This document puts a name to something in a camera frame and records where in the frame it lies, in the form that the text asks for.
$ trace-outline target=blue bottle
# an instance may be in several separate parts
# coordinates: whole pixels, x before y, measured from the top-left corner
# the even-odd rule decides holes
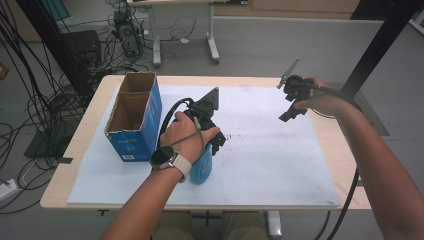
[[[212,146],[208,144],[202,156],[193,164],[190,170],[190,181],[200,185],[208,179],[212,171]]]

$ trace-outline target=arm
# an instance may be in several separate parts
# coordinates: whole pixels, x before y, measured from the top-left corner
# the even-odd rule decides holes
[[[182,112],[176,112],[178,120],[160,137],[161,145],[170,145],[196,132],[194,123]],[[209,142],[220,129],[218,127],[175,144],[174,147],[192,164],[200,157],[202,142]],[[165,204],[181,180],[183,174],[176,168],[155,170],[147,177],[127,203],[119,211],[102,239],[150,239]]]
[[[316,84],[323,85],[319,79]],[[424,199],[401,162],[349,103],[316,93],[295,108],[314,107],[345,127],[374,216],[385,239],[424,239]]]

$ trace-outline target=black watch face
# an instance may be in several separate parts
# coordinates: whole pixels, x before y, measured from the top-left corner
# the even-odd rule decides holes
[[[174,148],[171,146],[164,146],[158,148],[152,155],[151,163],[153,165],[161,165],[169,161],[174,155]]]

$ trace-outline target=hand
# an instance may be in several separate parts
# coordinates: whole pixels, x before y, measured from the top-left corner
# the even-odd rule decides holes
[[[198,131],[193,121],[183,112],[176,112],[175,118],[177,121],[173,122],[160,136],[161,146],[171,145]],[[220,131],[219,127],[199,131],[193,136],[178,142],[174,147],[193,164],[202,154],[206,144]]]
[[[312,77],[309,79],[311,79],[315,85],[327,87],[321,78]],[[343,110],[353,108],[344,100],[319,90],[314,90],[313,96],[309,100],[297,102],[293,107],[295,109],[312,108],[324,115],[335,117],[338,117]]]

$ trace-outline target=background desk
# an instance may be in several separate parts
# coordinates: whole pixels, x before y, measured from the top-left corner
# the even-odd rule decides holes
[[[128,0],[128,5],[135,7],[140,6],[147,10],[153,35],[153,65],[155,67],[159,67],[161,64],[160,40],[159,36],[157,35],[155,23],[157,21],[157,10],[162,11],[162,14],[158,14],[162,16],[159,17],[159,19],[164,18],[164,15],[166,15],[165,18],[169,18],[169,15],[172,17],[175,16],[175,19],[188,17],[197,18],[197,16],[207,15],[209,18],[209,29],[206,38],[209,44],[212,59],[215,61],[215,63],[219,63],[218,49],[213,37],[213,2],[218,1],[219,0],[147,0],[134,2],[133,0]]]
[[[75,182],[81,160],[90,145],[100,118],[110,102],[114,89],[122,82],[123,76],[107,76],[99,86],[87,112],[84,115],[64,157],[73,158],[71,164],[59,164],[41,205],[46,208],[93,208],[116,209],[118,205],[70,205],[68,196]],[[197,86],[269,86],[275,87],[277,78],[239,78],[239,77],[171,77],[158,76],[160,85],[197,85]],[[329,167],[336,191],[343,204],[349,190],[355,163],[350,149],[335,120],[310,114],[316,129],[319,144]],[[370,209],[363,189],[358,188],[351,203],[351,209]]]

